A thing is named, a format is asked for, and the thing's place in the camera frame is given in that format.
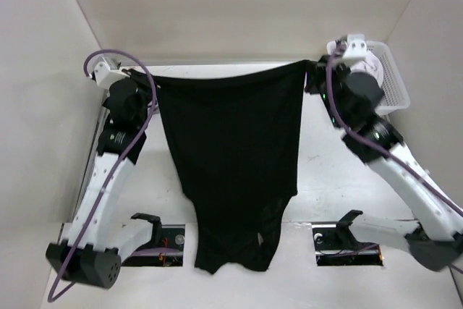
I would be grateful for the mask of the black tank top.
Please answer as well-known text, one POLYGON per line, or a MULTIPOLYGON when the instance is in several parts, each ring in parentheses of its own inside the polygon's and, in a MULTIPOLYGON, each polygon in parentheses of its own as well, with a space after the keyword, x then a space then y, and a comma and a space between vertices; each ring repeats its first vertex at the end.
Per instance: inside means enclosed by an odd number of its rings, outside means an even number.
POLYGON ((197 268, 270 266, 297 194, 308 67, 302 60, 236 77, 155 77, 166 141, 197 217, 197 268))

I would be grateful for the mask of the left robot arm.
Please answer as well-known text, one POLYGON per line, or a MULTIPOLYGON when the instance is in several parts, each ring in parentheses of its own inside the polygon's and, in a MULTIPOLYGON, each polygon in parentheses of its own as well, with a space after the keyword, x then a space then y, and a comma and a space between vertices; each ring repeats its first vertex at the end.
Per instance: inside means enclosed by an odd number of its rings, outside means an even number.
POLYGON ((57 272, 57 281, 109 289, 123 262, 139 247, 160 246, 162 231, 160 219, 144 213, 112 231, 120 193, 147 139, 156 89, 135 69, 110 71, 104 77, 111 80, 103 102, 109 114, 98 138, 91 178, 70 228, 61 242, 48 245, 46 260, 57 272))

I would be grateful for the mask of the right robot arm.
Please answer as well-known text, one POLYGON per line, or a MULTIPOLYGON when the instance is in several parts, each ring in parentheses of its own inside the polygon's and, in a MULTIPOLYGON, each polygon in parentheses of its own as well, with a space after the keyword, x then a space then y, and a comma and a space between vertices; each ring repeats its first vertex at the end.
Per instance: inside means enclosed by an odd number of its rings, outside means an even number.
POLYGON ((305 90, 319 95, 343 143, 403 200, 412 219, 382 219, 351 210, 316 242, 334 241, 339 256, 385 245, 409 253, 431 271, 452 267, 462 256, 462 209, 430 178, 394 126, 376 106, 384 97, 374 77, 335 66, 327 56, 310 62, 305 90))

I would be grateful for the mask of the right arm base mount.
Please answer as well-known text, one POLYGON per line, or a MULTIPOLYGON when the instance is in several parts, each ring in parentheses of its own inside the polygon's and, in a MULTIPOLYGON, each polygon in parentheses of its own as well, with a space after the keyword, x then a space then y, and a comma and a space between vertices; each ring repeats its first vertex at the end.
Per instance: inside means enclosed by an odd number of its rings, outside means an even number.
POLYGON ((315 260, 318 266, 382 266, 377 244, 343 240, 335 224, 313 224, 315 260))

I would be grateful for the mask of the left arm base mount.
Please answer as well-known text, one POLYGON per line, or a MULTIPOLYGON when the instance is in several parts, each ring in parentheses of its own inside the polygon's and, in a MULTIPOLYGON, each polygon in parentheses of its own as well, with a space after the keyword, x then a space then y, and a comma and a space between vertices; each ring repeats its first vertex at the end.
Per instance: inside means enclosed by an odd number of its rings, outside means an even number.
POLYGON ((185 225, 164 225, 159 239, 136 249, 123 267, 182 267, 185 231, 185 225))

